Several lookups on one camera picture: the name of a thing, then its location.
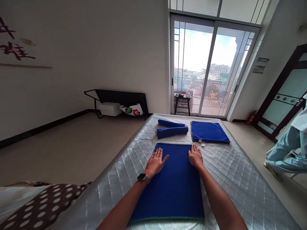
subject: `balcony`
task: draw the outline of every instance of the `balcony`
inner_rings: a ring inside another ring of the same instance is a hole
[[[226,83],[225,81],[219,81],[219,80],[208,80],[207,81],[207,87],[205,91],[205,97],[202,104],[202,111],[201,114],[206,115],[214,115],[214,116],[224,116],[226,114],[227,106],[229,103],[229,99],[231,94],[229,94],[228,98],[224,100],[224,103],[220,104],[219,102],[215,101],[212,102],[209,100],[210,94],[209,92],[212,90],[213,93],[218,93],[220,91],[226,90]],[[191,79],[191,78],[183,78],[181,82],[181,78],[178,80],[178,82],[175,81],[174,89],[176,90],[179,85],[179,89],[188,89],[193,91],[193,98],[190,101],[190,108],[191,113],[198,114],[199,106],[201,103],[201,93],[203,89],[203,80],[200,79]],[[177,112],[188,112],[185,108],[178,108]]]

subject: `fire extinguisher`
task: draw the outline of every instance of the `fire extinguisher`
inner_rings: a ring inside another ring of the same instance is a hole
[[[257,110],[255,110],[254,112],[252,112],[252,113],[248,116],[248,118],[247,118],[245,124],[250,125],[250,124],[252,123],[253,119],[254,119],[255,116],[256,116],[256,112],[257,112]]]

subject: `wall sign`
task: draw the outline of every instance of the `wall sign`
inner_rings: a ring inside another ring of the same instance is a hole
[[[253,73],[263,74],[263,72],[265,70],[265,66],[269,62],[269,60],[270,59],[268,59],[268,58],[259,57],[258,60],[257,60],[257,64],[255,65],[255,67],[253,69]]]
[[[41,53],[41,49],[30,39],[20,36],[17,32],[20,27],[22,22],[18,29],[0,15],[0,65],[51,68],[46,66],[45,54]]]

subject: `plastic bag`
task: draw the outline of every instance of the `plastic bag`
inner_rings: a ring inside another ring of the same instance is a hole
[[[129,107],[124,107],[121,105],[119,107],[124,113],[130,115],[130,116],[141,116],[143,115],[143,110],[140,104],[132,105]]]

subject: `wooden door frame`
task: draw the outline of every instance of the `wooden door frame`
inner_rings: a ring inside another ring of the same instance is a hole
[[[291,119],[298,113],[298,111],[303,107],[303,103],[305,103],[305,100],[300,103],[299,106],[293,106],[293,108],[290,110],[290,112],[285,116],[285,118],[281,121],[281,123],[277,126],[277,128],[270,134],[263,128],[257,125],[257,123],[261,120],[262,116],[264,115],[265,111],[275,98],[276,94],[282,87],[282,85],[285,83],[286,79],[288,78],[289,74],[293,69],[307,69],[307,61],[301,61],[300,63],[298,60],[301,58],[302,54],[307,53],[307,44],[297,46],[294,50],[293,54],[291,55],[290,59],[288,60],[287,64],[281,71],[279,77],[275,81],[272,89],[266,96],[264,102],[262,103],[260,109],[258,110],[252,125],[258,129],[261,133],[263,133],[266,137],[268,137],[273,142],[277,142],[275,137],[279,134],[280,130],[285,127]]]

